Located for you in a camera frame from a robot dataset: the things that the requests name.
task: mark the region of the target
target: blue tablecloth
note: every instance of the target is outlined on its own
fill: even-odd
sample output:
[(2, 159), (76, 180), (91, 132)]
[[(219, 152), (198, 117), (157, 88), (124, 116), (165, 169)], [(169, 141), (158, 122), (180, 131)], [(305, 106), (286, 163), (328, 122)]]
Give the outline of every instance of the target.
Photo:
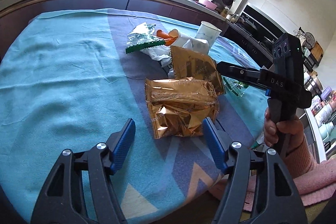
[[(29, 221), (39, 191), (61, 151), (90, 149), (136, 123), (135, 141), (121, 171), (112, 177), (129, 223), (149, 223), (181, 207), (220, 177), (202, 137), (153, 139), (144, 79), (165, 79), (157, 61), (125, 54), (137, 25), (198, 26), (125, 10), (68, 10), (39, 15), (11, 45), (0, 65), (0, 184)], [(217, 62), (257, 64), (235, 43), (218, 38), (209, 55)], [(264, 93), (248, 87), (243, 97), (219, 97), (218, 121), (229, 135), (252, 145), (263, 126)], [(83, 184), (94, 218), (88, 175)]]

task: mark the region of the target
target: pink sweater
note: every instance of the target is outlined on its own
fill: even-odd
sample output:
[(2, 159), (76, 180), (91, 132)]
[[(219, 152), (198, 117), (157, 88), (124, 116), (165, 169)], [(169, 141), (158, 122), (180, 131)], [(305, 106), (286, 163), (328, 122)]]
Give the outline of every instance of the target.
[[(336, 190), (336, 160), (317, 164), (310, 154), (306, 139), (284, 160), (294, 183), (299, 190), (304, 206), (309, 206), (331, 198)], [(251, 211), (254, 198), (256, 176), (249, 179), (244, 210)], [(221, 199), (226, 186), (225, 180), (220, 180), (209, 192)]]

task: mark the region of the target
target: silver screw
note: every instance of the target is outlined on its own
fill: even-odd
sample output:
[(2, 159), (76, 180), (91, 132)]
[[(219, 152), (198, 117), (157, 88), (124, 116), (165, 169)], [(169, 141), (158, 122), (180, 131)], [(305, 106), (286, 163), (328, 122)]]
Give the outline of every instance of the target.
[(105, 149), (106, 148), (106, 143), (99, 143), (99, 144), (97, 144), (97, 148), (99, 150)]
[(267, 150), (267, 153), (273, 156), (273, 155), (275, 155), (277, 152), (276, 152), (273, 148), (270, 148), (269, 150)]
[(242, 144), (241, 144), (240, 142), (233, 142), (233, 143), (232, 143), (232, 147), (233, 147), (233, 148), (238, 149), (238, 148), (241, 148), (241, 146), (242, 146)]
[(63, 156), (69, 156), (70, 154), (71, 154), (71, 150), (70, 149), (63, 150), (63, 152), (62, 152)]

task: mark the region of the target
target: cutting board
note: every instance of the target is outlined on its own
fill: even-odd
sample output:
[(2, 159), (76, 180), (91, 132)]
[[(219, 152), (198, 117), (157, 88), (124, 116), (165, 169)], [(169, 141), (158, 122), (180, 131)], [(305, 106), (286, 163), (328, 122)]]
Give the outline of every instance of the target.
[(311, 49), (310, 53), (315, 57), (315, 59), (320, 62), (323, 57), (323, 49), (320, 44), (316, 41), (314, 47)]

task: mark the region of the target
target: crumpled gold package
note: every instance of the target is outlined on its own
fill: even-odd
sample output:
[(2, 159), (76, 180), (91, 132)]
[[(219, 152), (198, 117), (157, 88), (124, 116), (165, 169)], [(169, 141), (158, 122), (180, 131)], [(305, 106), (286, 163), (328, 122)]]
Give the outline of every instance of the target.
[(216, 62), (210, 56), (177, 46), (170, 46), (170, 52), (176, 79), (194, 77), (209, 81), (215, 87), (217, 95), (226, 93)]
[(203, 120), (215, 121), (219, 111), (214, 86), (193, 77), (146, 79), (145, 94), (155, 139), (201, 136)]

